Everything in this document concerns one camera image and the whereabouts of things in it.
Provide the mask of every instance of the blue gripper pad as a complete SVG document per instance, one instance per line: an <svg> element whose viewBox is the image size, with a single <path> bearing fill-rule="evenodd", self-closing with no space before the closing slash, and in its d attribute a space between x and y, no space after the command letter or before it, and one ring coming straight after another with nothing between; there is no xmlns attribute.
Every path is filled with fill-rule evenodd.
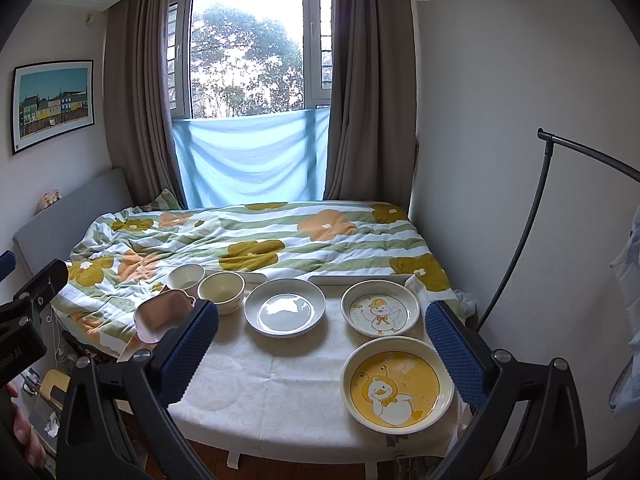
<svg viewBox="0 0 640 480"><path fill-rule="evenodd" d="M182 398L217 332L218 308L198 300L187 319L158 343L152 369L156 396L165 408Z"/></svg>
<svg viewBox="0 0 640 480"><path fill-rule="evenodd" d="M495 368L490 360L489 347L475 332L466 329L443 301L427 307L424 323L460 397L471 406L481 409L489 394L488 372Z"/></svg>

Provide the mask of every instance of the table leg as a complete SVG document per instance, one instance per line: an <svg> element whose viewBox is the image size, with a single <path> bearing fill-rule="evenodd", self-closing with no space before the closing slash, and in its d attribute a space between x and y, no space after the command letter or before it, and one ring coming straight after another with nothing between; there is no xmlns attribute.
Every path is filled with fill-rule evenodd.
<svg viewBox="0 0 640 480"><path fill-rule="evenodd" d="M229 451L229 455L226 457L226 466L231 469L238 469L238 461L240 460L240 453Z"/></svg>
<svg viewBox="0 0 640 480"><path fill-rule="evenodd" d="M378 462L364 463L365 480L378 480Z"/></svg>

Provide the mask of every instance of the gray headboard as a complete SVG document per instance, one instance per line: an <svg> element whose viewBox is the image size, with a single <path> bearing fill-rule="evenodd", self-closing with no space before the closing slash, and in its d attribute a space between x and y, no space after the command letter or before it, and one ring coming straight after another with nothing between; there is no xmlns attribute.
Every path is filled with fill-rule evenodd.
<svg viewBox="0 0 640 480"><path fill-rule="evenodd" d="M54 258L68 260L98 216L132 206L124 174L116 168L40 211L14 235L14 243L35 274Z"/></svg>

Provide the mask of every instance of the table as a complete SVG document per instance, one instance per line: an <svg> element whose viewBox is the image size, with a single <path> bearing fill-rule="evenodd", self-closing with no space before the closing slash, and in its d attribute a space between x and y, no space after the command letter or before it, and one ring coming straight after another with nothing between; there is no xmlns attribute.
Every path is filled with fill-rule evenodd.
<svg viewBox="0 0 640 480"><path fill-rule="evenodd" d="M243 273L247 289L266 278ZM376 276L404 283L404 276ZM246 322L242 309L220 316L220 327L182 400L169 413L191 440L230 452L308 463L372 464L410 456L443 456L456 434L462 404L454 396L433 426L407 436L377 433L359 424L340 398L340 370L370 338L342 317L340 298L366 276L314 276L326 297L323 318L295 338L270 338ZM429 341L422 316L405 335ZM128 359L140 343L127 346Z"/></svg>

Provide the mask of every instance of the window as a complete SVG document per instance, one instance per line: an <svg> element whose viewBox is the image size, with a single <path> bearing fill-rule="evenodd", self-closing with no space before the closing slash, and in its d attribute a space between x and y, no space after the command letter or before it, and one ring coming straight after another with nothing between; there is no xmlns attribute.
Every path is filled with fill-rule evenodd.
<svg viewBox="0 0 640 480"><path fill-rule="evenodd" d="M331 0L171 0L167 39L173 117L330 104Z"/></svg>
<svg viewBox="0 0 640 480"><path fill-rule="evenodd" d="M178 4L169 6L169 15L166 24L166 75L169 87L169 108L175 110L175 20L178 16Z"/></svg>
<svg viewBox="0 0 640 480"><path fill-rule="evenodd" d="M331 0L320 0L320 67L323 90L331 90L331 37Z"/></svg>

